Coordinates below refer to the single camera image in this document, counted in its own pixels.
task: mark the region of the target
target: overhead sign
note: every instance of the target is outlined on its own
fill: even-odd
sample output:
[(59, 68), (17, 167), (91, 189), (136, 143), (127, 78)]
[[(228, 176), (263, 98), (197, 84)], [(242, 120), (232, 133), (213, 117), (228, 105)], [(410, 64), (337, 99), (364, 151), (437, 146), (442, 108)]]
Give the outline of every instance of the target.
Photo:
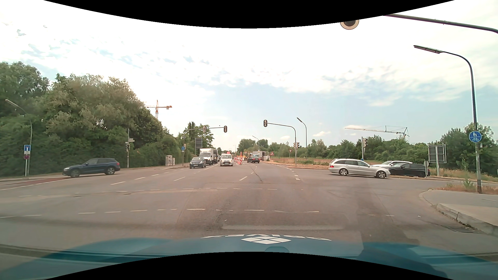
[(473, 143), (478, 143), (483, 139), (483, 135), (479, 131), (472, 131), (469, 133), (469, 139)]
[(429, 145), (429, 162), (446, 163), (446, 145)]
[(31, 154), (31, 145), (24, 145), (24, 154)]

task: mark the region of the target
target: traffic sign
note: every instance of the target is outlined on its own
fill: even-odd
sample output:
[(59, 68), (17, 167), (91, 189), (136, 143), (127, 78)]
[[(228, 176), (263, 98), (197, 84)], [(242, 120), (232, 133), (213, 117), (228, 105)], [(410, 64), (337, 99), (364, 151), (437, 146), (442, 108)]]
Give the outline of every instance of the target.
[(471, 133), (469, 133), (469, 140), (473, 143), (479, 143), (482, 138), (483, 135), (479, 131), (472, 131)]

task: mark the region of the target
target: dark sedan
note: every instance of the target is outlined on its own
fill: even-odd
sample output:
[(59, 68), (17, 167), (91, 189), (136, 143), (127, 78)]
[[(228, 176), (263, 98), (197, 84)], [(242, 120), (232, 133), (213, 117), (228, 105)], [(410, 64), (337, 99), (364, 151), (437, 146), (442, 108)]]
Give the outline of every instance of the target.
[(420, 178), (424, 178), (426, 175), (431, 175), (430, 171), (427, 174), (425, 173), (425, 166), (416, 163), (401, 162), (384, 168), (389, 170), (391, 175), (417, 176)]
[(79, 177), (81, 174), (104, 173), (112, 175), (120, 170), (120, 163), (114, 158), (92, 158), (83, 164), (64, 168), (62, 175), (71, 176), (71, 178)]
[(206, 160), (201, 156), (197, 156), (197, 157), (193, 158), (190, 161), (190, 169), (196, 168), (196, 167), (201, 167), (201, 168), (206, 167)]
[(248, 162), (257, 162), (257, 163), (259, 163), (259, 156), (258, 155), (253, 155), (252, 157), (248, 158)]

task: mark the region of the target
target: street lamp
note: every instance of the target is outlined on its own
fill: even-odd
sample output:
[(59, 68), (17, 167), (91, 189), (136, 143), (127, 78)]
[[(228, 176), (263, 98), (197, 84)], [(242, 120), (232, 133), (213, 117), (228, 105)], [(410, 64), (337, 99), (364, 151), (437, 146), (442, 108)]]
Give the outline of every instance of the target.
[(306, 124), (305, 124), (305, 123), (303, 123), (303, 124), (304, 124), (304, 129), (305, 129), (305, 131), (306, 131), (306, 158), (308, 158), (308, 128), (306, 127)]
[[(9, 99), (5, 99), (5, 101), (9, 104), (11, 104), (12, 106), (14, 107), (18, 107), (19, 109), (21, 109), (25, 115), (27, 115), (28, 113), (26, 113), (26, 111), (21, 108), (19, 105), (17, 105), (16, 103), (10, 101)], [(29, 118), (29, 124), (31, 125), (31, 133), (29, 135), (29, 146), (31, 147), (31, 141), (33, 140), (33, 123), (31, 122), (31, 118)], [(26, 167), (24, 168), (24, 177), (27, 177), (29, 175), (29, 164), (31, 163), (31, 159), (27, 159), (26, 160)]]
[[(470, 67), (470, 80), (471, 80), (471, 85), (472, 85), (472, 110), (474, 114), (474, 130), (477, 131), (477, 113), (476, 113), (476, 93), (474, 90), (474, 73), (472, 72), (472, 65), (470, 65), (470, 62), (463, 56), (456, 54), (456, 53), (451, 53), (447, 51), (442, 51), (442, 50), (437, 50), (433, 48), (428, 48), (428, 47), (422, 47), (422, 46), (417, 46), (413, 45), (414, 48), (425, 50), (425, 51), (430, 51), (433, 53), (448, 53), (452, 55), (456, 55), (458, 57), (463, 58), (469, 65)], [(481, 186), (481, 162), (479, 159), (479, 144), (476, 143), (476, 175), (477, 175), (477, 192), (478, 193), (483, 193), (482, 186)]]
[(258, 144), (257, 144), (257, 150), (259, 150), (259, 139), (257, 139), (257, 142), (258, 142)]

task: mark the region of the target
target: car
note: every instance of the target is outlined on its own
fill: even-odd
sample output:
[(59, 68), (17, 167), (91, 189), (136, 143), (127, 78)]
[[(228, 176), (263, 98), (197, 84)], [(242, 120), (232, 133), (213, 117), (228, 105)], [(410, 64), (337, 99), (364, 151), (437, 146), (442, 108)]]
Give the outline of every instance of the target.
[(372, 164), (372, 166), (376, 166), (376, 167), (389, 167), (389, 166), (393, 166), (395, 164), (398, 164), (398, 163), (412, 163), (410, 161), (404, 161), (404, 160), (388, 160), (388, 161), (385, 161), (381, 164)]
[(415, 177), (418, 176), (420, 178), (424, 178), (426, 176), (430, 176), (430, 171), (425, 172), (425, 166), (416, 163), (404, 163), (400, 162), (393, 166), (385, 167), (391, 175), (405, 175)]
[(372, 166), (362, 160), (354, 158), (336, 158), (329, 164), (329, 171), (339, 175), (364, 175), (385, 179), (390, 176), (388, 169)]
[(252, 157), (248, 158), (248, 162), (257, 162), (259, 163), (260, 159), (258, 155), (253, 155)]
[(85, 163), (64, 168), (62, 170), (62, 175), (70, 176), (71, 178), (79, 177), (82, 174), (104, 173), (105, 175), (113, 175), (116, 171), (120, 170), (120, 163), (116, 159), (97, 157), (92, 158)]
[(204, 159), (204, 157), (196, 156), (190, 161), (190, 169), (197, 167), (206, 167), (206, 160)]
[(229, 153), (221, 154), (220, 166), (234, 166), (234, 159)]

